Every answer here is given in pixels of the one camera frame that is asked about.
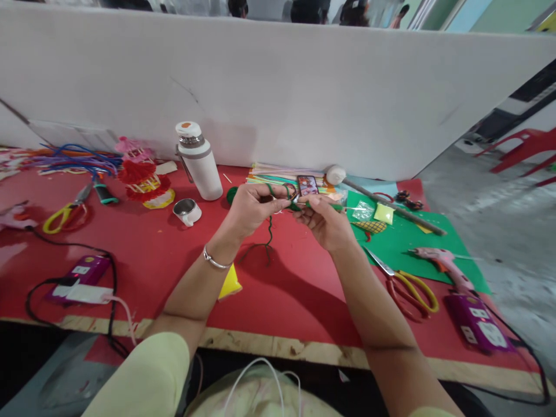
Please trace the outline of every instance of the scissors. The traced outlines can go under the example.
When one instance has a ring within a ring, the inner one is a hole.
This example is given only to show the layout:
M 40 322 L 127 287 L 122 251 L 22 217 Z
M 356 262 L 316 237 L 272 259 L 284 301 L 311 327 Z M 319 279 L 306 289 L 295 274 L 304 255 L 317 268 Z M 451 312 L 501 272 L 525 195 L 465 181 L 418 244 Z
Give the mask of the scissors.
M 47 235 L 53 235 L 60 232 L 69 232 L 80 228 L 85 224 L 87 219 L 89 219 L 89 209 L 85 205 L 85 200 L 89 196 L 92 183 L 89 183 L 85 188 L 83 188 L 77 196 L 75 201 L 66 204 L 64 207 L 59 209 L 56 213 L 51 215 L 42 227 L 42 231 Z M 56 229 L 51 229 L 50 226 L 54 220 L 61 217 L 60 223 Z
M 394 271 L 392 268 L 390 268 L 388 265 L 382 262 L 369 249 L 367 249 L 364 246 L 363 249 L 367 251 L 369 256 L 372 259 L 374 259 L 374 261 L 379 266 L 379 268 L 386 274 L 386 278 L 387 278 L 386 289 L 388 290 L 388 293 L 393 298 L 398 308 L 406 317 L 414 321 L 420 322 L 420 320 L 417 317 L 415 317 L 413 313 L 411 313 L 408 309 L 406 309 L 405 306 L 401 303 L 401 300 L 398 298 L 398 294 L 402 298 L 407 300 L 412 306 L 416 307 L 417 310 L 421 313 L 423 319 L 429 319 L 431 313 L 436 313 L 439 310 L 440 307 L 438 305 L 438 300 L 436 296 L 429 288 L 429 286 L 425 284 L 423 281 L 421 281 L 421 279 L 407 272 L 403 272 L 400 270 Z M 405 285 L 409 293 L 404 291 L 394 278 L 397 278 L 399 281 L 401 281 Z M 430 305 L 427 304 L 423 300 L 423 298 L 421 298 L 420 294 L 417 292 L 417 290 L 415 289 L 411 281 L 413 281 L 418 287 L 420 287 L 421 290 L 426 294 L 427 298 L 430 301 Z

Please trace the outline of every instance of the green yarn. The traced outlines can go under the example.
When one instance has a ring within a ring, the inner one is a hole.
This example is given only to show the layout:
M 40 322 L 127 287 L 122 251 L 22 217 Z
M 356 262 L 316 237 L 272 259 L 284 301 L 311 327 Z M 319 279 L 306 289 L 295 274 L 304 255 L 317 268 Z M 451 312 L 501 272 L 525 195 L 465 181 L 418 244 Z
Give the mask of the green yarn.
M 274 195 L 274 192 L 272 191 L 272 187 L 270 186 L 270 184 L 266 183 L 266 185 L 268 186 L 268 189 L 270 191 L 270 195 L 272 195 L 274 198 L 276 198 L 276 196 Z M 233 202 L 233 198 L 236 196 L 237 193 L 237 189 L 238 187 L 231 187 L 228 190 L 228 193 L 226 193 L 226 201 L 230 204 L 230 206 L 232 205 Z M 288 200 L 290 199 L 290 190 L 286 187 L 286 191 L 288 193 Z M 290 204 L 290 206 L 288 207 L 288 209 L 292 210 L 292 211 L 301 211 L 301 209 L 296 206 L 293 202 Z M 247 249 L 247 251 L 243 254 L 242 258 L 239 260 L 238 263 L 241 263 L 245 257 L 247 256 L 247 254 L 251 251 L 251 249 L 253 249 L 255 246 L 264 246 L 265 247 L 265 251 L 266 251 L 266 256 L 268 258 L 268 263 L 266 264 L 267 266 L 270 265 L 270 254 L 268 252 L 269 249 L 274 250 L 274 248 L 272 246 L 270 246 L 270 243 L 272 242 L 272 216 L 270 216 L 268 218 L 269 221 L 269 225 L 268 225 L 268 233 L 270 234 L 270 239 L 268 240 L 268 242 L 266 243 L 255 243 L 253 244 L 249 249 Z
M 238 188 L 239 187 L 231 187 L 226 194 L 226 201 L 230 204 L 230 206 L 232 205 L 233 198 L 236 196 Z

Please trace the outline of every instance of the concrete floor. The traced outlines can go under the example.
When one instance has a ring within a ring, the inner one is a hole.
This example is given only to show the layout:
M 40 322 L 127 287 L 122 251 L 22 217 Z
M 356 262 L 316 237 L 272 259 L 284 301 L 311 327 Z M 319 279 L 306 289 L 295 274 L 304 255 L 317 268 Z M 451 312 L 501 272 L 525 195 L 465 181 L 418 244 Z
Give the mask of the concrete floor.
M 445 214 L 481 268 L 508 323 L 538 352 L 548 377 L 556 382 L 556 184 L 533 185 L 555 176 L 519 164 L 500 174 L 501 153 L 474 158 L 450 147 L 424 169 L 431 210 Z M 528 407 L 478 394 L 495 416 L 554 416 L 556 404 Z

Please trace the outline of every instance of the green paper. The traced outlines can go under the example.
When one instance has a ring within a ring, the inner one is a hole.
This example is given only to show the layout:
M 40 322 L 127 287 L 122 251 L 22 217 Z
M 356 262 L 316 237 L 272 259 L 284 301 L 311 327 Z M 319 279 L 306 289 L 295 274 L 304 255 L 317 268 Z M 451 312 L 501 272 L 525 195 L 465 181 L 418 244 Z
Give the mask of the green paper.
M 357 207 L 359 201 L 364 201 L 376 208 L 376 203 L 369 197 L 350 191 L 347 197 L 348 207 Z M 414 211 L 414 214 L 422 217 L 424 220 L 440 227 L 448 232 L 446 236 L 438 236 L 434 233 L 423 233 L 415 223 L 398 214 L 394 214 L 392 225 L 388 225 L 384 232 L 372 236 L 371 242 L 365 242 L 365 232 L 352 225 L 355 237 L 362 246 L 366 246 L 386 265 L 394 270 L 403 270 L 413 275 L 432 279 L 435 281 L 453 284 L 452 280 L 446 273 L 438 271 L 436 264 L 426 259 L 416 257 L 408 249 L 417 247 L 432 247 L 449 250 L 454 255 L 469 256 L 469 252 L 465 248 L 458 233 L 453 228 L 450 220 L 446 216 L 438 213 L 427 213 L 424 211 Z M 348 218 L 350 221 L 359 221 L 348 210 Z M 470 259 L 456 258 L 453 261 L 456 266 L 469 278 L 475 285 L 478 292 L 490 294 L 490 288 L 487 285 L 481 271 L 475 261 Z

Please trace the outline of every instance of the chair leg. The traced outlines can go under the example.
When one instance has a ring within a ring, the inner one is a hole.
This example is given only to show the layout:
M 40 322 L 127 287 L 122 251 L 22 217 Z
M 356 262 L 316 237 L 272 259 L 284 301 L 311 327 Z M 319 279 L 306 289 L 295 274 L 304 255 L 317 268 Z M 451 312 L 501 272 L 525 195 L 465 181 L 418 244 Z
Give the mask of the chair leg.
M 491 169 L 491 173 L 501 173 L 503 170 L 513 167 L 514 165 L 519 164 L 519 162 L 522 162 L 525 159 L 536 155 L 537 153 L 539 153 L 537 149 L 522 148 L 521 152 L 513 154 L 510 158 L 505 159 L 504 161 L 496 165 L 493 169 Z
M 547 180 L 544 180 L 544 181 L 541 181 L 541 182 L 537 182 L 537 183 L 535 184 L 535 186 L 545 186 L 545 185 L 547 185 L 547 184 L 552 184 L 553 182 L 556 182 L 556 177 L 552 177 L 552 178 L 549 178 L 549 179 L 547 179 Z
M 530 169 L 529 171 L 527 171 L 525 174 L 522 175 L 522 177 L 526 177 L 528 175 L 531 175 L 532 173 L 537 172 L 538 170 L 541 170 L 542 168 L 546 168 L 547 166 L 549 166 L 550 164 L 553 164 L 554 162 L 556 162 L 556 154 L 554 154 L 553 156 L 548 158 L 546 161 L 538 164 L 535 168 Z
M 480 156 L 480 155 L 482 155 L 483 153 L 490 152 L 491 150 L 493 150 L 494 148 L 496 148 L 498 145 L 502 145 L 504 142 L 506 142 L 506 141 L 508 141 L 508 140 L 510 140 L 510 139 L 515 139 L 515 138 L 521 139 L 520 136 L 516 136 L 516 135 L 507 137 L 507 138 L 505 138 L 505 139 L 502 139 L 501 141 L 496 142 L 494 145 L 489 146 L 489 147 L 488 147 L 487 149 L 485 149 L 484 151 L 479 152 L 478 154 L 476 154 L 476 155 L 475 155 L 475 158 L 478 157 L 478 156 Z
M 499 160 L 505 160 L 506 158 L 511 157 L 513 154 L 519 152 L 520 148 L 524 145 L 524 143 L 520 143 L 519 145 L 517 145 L 515 148 L 513 148 L 512 150 L 506 152 L 504 155 L 502 155 L 500 157 Z

